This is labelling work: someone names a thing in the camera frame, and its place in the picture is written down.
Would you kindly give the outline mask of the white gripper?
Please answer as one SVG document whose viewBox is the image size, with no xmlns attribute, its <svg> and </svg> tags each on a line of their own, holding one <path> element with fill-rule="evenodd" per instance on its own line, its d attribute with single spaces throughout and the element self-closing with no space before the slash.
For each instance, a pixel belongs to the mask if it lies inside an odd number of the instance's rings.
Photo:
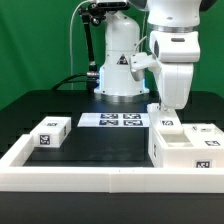
<svg viewBox="0 0 224 224">
<path fill-rule="evenodd" d="M 187 103 L 194 72 L 200 59 L 198 32 L 152 31 L 150 50 L 157 68 L 153 71 L 161 99 L 161 110 L 183 109 Z"/>
</svg>

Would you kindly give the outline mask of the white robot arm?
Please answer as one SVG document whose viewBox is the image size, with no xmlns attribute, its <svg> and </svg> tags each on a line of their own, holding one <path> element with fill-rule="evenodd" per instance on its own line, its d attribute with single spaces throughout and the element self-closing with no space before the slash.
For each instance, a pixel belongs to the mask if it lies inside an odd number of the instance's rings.
<svg viewBox="0 0 224 224">
<path fill-rule="evenodd" d="M 217 0 L 95 0 L 106 11 L 106 55 L 100 68 L 98 94 L 117 98 L 146 93 L 144 70 L 153 72 L 161 104 L 185 107 L 191 87 L 193 64 L 200 58 L 200 14 Z M 138 24 L 125 17 L 133 5 L 149 13 L 149 53 L 139 52 Z"/>
</svg>

